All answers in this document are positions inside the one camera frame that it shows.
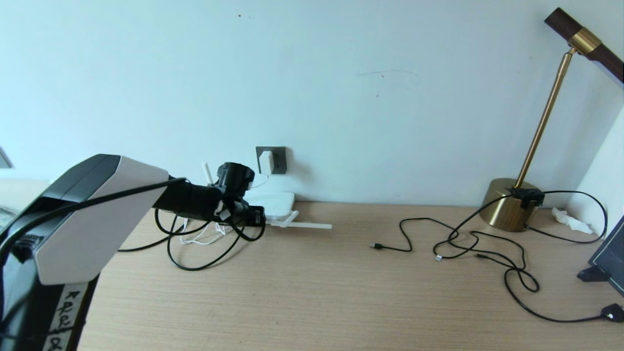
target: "white wall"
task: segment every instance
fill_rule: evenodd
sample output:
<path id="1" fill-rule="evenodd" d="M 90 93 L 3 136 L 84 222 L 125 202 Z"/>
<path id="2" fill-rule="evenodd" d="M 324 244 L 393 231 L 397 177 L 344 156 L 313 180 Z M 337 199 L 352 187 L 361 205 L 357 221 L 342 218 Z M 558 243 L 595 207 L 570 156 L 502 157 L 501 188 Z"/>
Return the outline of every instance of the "white wall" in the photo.
<path id="1" fill-rule="evenodd" d="M 624 214 L 624 109 L 577 190 L 593 195 L 605 206 L 609 216 L 607 230 L 610 233 Z M 568 202 L 567 209 L 575 217 L 589 223 L 595 232 L 602 231 L 602 211 L 587 196 L 575 194 Z"/>
<path id="2" fill-rule="evenodd" d="M 567 50 L 557 6 L 624 56 L 621 0 L 3 1 L 0 177 L 104 152 L 203 182 L 201 161 L 276 145 L 291 172 L 263 189 L 476 205 L 519 171 Z M 388 70 L 409 72 L 367 74 Z M 622 103 L 575 57 L 527 180 L 575 189 Z"/>

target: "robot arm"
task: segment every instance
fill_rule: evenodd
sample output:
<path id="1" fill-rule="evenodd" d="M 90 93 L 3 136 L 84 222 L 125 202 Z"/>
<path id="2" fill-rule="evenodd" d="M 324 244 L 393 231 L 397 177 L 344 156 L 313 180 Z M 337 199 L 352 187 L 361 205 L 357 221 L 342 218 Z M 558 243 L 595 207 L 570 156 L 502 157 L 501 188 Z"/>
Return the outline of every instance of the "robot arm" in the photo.
<path id="1" fill-rule="evenodd" d="M 0 351 L 76 350 L 100 272 L 152 207 L 263 226 L 263 208 L 243 200 L 254 172 L 228 162 L 218 176 L 193 185 L 112 155 L 68 170 L 0 233 Z"/>

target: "black plug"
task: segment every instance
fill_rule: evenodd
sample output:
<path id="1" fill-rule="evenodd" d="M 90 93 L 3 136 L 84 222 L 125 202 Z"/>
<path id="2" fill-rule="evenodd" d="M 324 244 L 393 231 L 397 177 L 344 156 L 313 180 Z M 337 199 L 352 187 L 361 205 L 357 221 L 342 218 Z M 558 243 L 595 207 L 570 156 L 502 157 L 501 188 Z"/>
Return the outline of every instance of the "black plug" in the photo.
<path id="1" fill-rule="evenodd" d="M 605 307 L 602 311 L 600 311 L 600 315 L 611 322 L 624 322 L 624 309 L 618 304 Z"/>

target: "cable connector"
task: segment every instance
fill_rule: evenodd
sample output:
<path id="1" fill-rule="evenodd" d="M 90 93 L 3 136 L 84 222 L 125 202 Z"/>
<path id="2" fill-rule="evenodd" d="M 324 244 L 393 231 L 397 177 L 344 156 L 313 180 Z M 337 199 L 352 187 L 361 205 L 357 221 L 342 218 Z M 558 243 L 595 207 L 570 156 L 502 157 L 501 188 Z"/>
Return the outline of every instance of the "cable connector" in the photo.
<path id="1" fill-rule="evenodd" d="M 618 304 L 605 307 L 600 311 L 600 315 L 611 322 L 624 322 L 624 309 Z"/>
<path id="2" fill-rule="evenodd" d="M 510 188 L 508 190 L 514 199 L 522 201 L 520 207 L 523 209 L 528 209 L 531 202 L 535 202 L 536 207 L 540 207 L 544 202 L 545 194 L 540 189 Z"/>

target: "tissue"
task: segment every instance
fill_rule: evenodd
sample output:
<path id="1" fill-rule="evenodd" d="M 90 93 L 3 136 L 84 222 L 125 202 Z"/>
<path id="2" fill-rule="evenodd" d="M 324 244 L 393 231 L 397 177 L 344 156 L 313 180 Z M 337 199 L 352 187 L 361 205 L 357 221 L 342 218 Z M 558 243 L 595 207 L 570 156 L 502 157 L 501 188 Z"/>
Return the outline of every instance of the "tissue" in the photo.
<path id="1" fill-rule="evenodd" d="M 581 222 L 580 220 L 570 217 L 567 211 L 560 211 L 556 208 L 552 208 L 552 215 L 555 216 L 557 222 L 563 223 L 569 226 L 572 230 L 578 230 L 583 233 L 592 234 L 593 231 L 589 228 L 589 226 Z"/>

